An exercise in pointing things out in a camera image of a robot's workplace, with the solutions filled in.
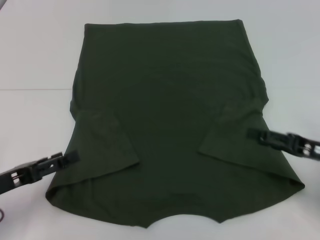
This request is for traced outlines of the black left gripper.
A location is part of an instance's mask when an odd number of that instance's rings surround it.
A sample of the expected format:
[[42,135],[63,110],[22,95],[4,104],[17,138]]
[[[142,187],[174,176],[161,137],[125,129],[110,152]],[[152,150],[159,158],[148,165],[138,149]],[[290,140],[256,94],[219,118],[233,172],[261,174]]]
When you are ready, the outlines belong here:
[[21,164],[0,174],[0,194],[4,194],[27,184],[35,183],[44,176],[58,172],[80,161],[76,151],[56,153],[35,162]]

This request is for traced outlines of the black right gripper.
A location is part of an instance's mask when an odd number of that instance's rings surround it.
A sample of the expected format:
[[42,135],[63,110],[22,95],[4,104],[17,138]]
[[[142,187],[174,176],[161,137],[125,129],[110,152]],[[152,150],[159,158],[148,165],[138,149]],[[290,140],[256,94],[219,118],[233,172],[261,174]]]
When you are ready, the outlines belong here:
[[297,134],[289,133],[286,135],[270,130],[249,128],[247,130],[247,137],[257,140],[262,146],[276,150],[287,150],[288,142],[290,142],[289,153],[291,155],[312,160],[320,159],[320,142]]

